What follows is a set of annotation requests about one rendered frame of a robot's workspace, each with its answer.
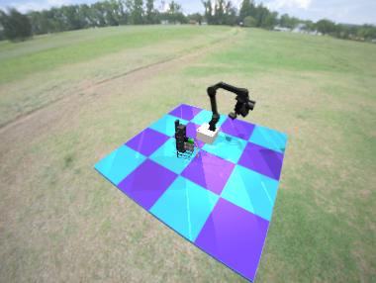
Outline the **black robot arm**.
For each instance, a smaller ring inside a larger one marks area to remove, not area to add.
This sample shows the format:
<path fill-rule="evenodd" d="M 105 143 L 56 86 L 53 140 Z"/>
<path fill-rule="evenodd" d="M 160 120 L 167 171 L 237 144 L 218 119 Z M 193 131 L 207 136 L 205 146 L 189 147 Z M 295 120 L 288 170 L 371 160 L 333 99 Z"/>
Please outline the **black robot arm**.
<path fill-rule="evenodd" d="M 213 131 L 213 132 L 216 130 L 216 123 L 221 118 L 221 114 L 218 113 L 217 99 L 216 99 L 216 90 L 219 89 L 219 88 L 223 88 L 225 90 L 234 92 L 237 95 L 235 97 L 235 99 L 237 100 L 236 105 L 240 108 L 244 106 L 243 109 L 241 109 L 238 112 L 238 115 L 240 114 L 243 118 L 245 118 L 247 116 L 247 114 L 249 113 L 248 111 L 249 110 L 252 111 L 254 106 L 255 106 L 255 101 L 249 99 L 249 96 L 248 96 L 249 91 L 245 88 L 236 88 L 236 87 L 231 86 L 229 84 L 226 84 L 224 82 L 220 82 L 220 83 L 216 83 L 215 85 L 211 85 L 207 89 L 207 92 L 208 92 L 208 95 L 211 99 L 211 106 L 212 106 L 212 113 L 213 114 L 212 114 L 212 119 L 209 122 L 210 127 L 208 128 L 208 130 Z M 244 108 L 246 108 L 246 109 L 244 109 Z"/>

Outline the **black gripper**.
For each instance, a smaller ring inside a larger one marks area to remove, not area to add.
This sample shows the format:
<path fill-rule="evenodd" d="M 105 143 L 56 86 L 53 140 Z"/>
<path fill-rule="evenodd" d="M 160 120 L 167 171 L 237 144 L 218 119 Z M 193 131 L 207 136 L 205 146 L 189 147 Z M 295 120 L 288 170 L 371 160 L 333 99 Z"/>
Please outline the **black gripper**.
<path fill-rule="evenodd" d="M 244 106 L 243 106 L 244 107 Z M 229 112 L 228 113 L 228 117 L 230 117 L 232 120 L 234 120 L 235 118 L 236 118 L 236 115 L 238 114 L 238 112 L 241 110 L 241 109 L 243 109 L 243 107 L 238 107 L 237 105 L 235 105 L 235 108 L 234 108 L 234 111 L 235 111 L 235 113 L 233 113 L 233 112 Z"/>

